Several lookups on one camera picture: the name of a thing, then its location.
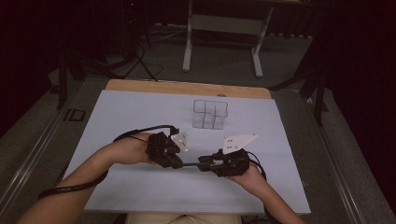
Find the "person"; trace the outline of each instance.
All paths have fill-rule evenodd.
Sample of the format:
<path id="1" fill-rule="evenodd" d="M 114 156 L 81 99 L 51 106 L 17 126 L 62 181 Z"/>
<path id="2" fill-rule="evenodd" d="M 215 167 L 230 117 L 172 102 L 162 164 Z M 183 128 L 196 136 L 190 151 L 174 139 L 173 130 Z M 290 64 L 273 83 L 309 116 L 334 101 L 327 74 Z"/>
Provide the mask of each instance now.
<path id="1" fill-rule="evenodd" d="M 136 164 L 139 162 L 153 163 L 146 153 L 149 133 L 139 133 L 134 138 L 127 137 L 104 146 L 93 153 L 73 173 L 61 181 L 56 188 L 75 186 L 92 182 L 107 171 L 113 164 Z M 280 223 L 299 224 L 304 221 L 282 200 L 260 174 L 259 169 L 253 163 L 248 170 L 240 176 L 227 177 L 239 184 L 247 192 L 253 194 L 262 201 L 272 216 Z M 38 200 L 20 218 L 18 224 L 23 223 L 57 223 L 69 224 L 77 222 L 87 201 L 90 199 L 95 187 L 84 190 L 54 194 Z M 195 216 L 171 215 L 174 222 L 164 223 L 210 223 Z"/>

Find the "white paper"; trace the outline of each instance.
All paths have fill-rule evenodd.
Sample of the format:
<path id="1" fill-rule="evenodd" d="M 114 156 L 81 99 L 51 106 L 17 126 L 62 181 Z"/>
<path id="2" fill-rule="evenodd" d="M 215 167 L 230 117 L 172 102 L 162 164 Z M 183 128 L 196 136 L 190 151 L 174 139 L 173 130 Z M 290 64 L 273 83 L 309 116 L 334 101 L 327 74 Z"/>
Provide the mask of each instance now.
<path id="1" fill-rule="evenodd" d="M 228 103 L 223 130 L 192 128 L 194 100 Z M 225 136 L 256 133 L 245 147 L 262 163 L 270 185 L 299 214 L 310 213 L 290 145 L 274 100 L 133 91 L 102 91 L 66 174 L 118 135 L 157 125 L 188 132 L 184 162 L 198 162 L 222 148 Z M 86 209 L 122 212 L 262 213 L 262 203 L 234 182 L 196 167 L 114 165 Z"/>

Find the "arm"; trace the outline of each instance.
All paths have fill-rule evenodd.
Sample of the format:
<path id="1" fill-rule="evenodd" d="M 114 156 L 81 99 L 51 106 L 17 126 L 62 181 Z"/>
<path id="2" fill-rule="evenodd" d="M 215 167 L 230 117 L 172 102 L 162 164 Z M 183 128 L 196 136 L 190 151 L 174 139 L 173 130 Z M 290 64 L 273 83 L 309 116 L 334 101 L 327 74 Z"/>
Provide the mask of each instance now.
<path id="1" fill-rule="evenodd" d="M 250 164 L 248 170 L 243 175 L 227 178 L 242 186 L 247 192 L 258 197 L 271 215 L 280 223 L 305 223 L 267 183 L 260 174 L 257 166 L 253 163 Z"/>
<path id="2" fill-rule="evenodd" d="M 149 134 L 140 133 L 136 137 L 148 140 Z M 147 143 L 133 138 L 100 148 L 84 161 L 72 174 L 61 181 L 56 188 L 75 186 L 93 181 L 113 164 L 135 164 L 149 162 L 146 154 Z M 22 223 L 75 223 L 85 204 L 90 199 L 94 187 L 76 192 L 51 195 L 36 202 L 18 221 Z"/>

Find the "hand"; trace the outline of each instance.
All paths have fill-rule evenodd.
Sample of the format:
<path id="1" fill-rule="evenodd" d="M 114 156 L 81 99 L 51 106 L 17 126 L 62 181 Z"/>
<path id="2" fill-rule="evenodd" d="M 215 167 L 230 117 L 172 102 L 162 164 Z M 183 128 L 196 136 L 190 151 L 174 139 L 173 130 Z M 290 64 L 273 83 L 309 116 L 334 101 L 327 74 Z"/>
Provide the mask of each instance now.
<path id="1" fill-rule="evenodd" d="M 135 164 L 150 162 L 146 153 L 150 133 L 138 133 L 132 137 L 123 138 L 102 148 L 112 163 Z"/>
<path id="2" fill-rule="evenodd" d="M 256 196 L 259 188 L 262 188 L 262 185 L 268 185 L 267 181 L 264 179 L 264 177 L 262 177 L 259 168 L 252 162 L 244 174 L 228 176 L 226 178 L 231 179 L 235 183 L 242 186 L 242 188 L 244 188 L 247 192 Z"/>

